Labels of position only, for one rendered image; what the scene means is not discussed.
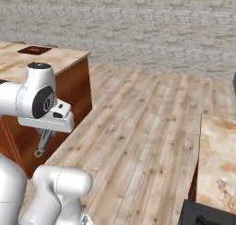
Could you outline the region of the grey metal tongs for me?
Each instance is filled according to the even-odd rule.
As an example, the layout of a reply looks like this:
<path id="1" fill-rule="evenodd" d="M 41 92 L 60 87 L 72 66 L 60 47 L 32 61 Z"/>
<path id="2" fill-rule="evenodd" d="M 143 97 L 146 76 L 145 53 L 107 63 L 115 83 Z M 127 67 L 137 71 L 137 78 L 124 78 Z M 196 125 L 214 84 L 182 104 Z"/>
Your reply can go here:
<path id="1" fill-rule="evenodd" d="M 39 135 L 41 136 L 41 139 L 40 139 L 37 150 L 34 152 L 34 156 L 36 158 L 39 158 L 42 156 L 45 149 L 47 148 L 51 137 L 56 135 L 56 131 L 48 130 L 48 129 L 40 129 L 40 128 L 37 128 L 37 131 Z"/>

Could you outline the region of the light wooden counter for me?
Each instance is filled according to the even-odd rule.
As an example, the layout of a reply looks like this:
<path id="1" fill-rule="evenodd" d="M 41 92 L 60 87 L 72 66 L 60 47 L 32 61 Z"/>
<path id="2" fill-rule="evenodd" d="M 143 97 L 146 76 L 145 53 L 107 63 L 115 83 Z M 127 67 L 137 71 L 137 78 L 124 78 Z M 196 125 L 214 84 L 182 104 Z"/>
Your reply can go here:
<path id="1" fill-rule="evenodd" d="M 201 117 L 189 197 L 236 215 L 236 122 L 213 116 Z"/>

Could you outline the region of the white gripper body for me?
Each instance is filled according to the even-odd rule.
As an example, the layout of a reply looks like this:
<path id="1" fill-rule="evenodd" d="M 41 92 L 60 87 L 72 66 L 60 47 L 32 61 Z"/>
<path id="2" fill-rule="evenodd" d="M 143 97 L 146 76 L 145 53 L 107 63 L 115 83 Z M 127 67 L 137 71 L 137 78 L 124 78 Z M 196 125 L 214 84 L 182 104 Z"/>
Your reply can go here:
<path id="1" fill-rule="evenodd" d="M 40 119 L 18 117 L 18 122 L 24 126 L 65 133 L 71 133 L 75 126 L 74 115 L 71 112 L 66 115 L 48 112 Z"/>

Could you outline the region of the dark brown square tray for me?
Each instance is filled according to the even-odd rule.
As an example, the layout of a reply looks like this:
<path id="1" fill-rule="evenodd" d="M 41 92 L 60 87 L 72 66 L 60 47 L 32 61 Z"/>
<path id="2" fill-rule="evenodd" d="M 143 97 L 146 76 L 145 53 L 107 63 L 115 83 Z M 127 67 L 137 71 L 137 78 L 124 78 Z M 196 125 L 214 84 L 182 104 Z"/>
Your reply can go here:
<path id="1" fill-rule="evenodd" d="M 28 46 L 21 50 L 18 50 L 18 53 L 24 53 L 24 54 L 30 54 L 30 55 L 41 55 L 49 51 L 51 51 L 50 47 Z"/>

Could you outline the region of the brown wooden island counter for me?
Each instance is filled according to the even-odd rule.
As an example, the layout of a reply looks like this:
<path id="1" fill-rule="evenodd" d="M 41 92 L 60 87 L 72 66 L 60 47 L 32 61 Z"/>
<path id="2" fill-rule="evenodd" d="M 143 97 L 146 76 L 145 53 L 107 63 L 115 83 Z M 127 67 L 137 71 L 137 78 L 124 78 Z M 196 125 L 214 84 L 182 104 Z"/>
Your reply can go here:
<path id="1" fill-rule="evenodd" d="M 31 62 L 47 63 L 53 67 L 56 79 L 56 96 L 72 106 L 75 124 L 80 124 L 92 110 L 88 53 L 64 48 L 51 48 L 41 55 L 18 53 L 29 45 L 0 41 L 0 79 L 15 83 L 26 80 L 26 65 Z M 0 119 L 0 152 L 17 163 L 28 177 L 47 161 L 68 138 L 67 133 L 58 133 L 41 157 L 36 158 L 40 135 L 31 127 L 22 126 L 15 116 Z"/>

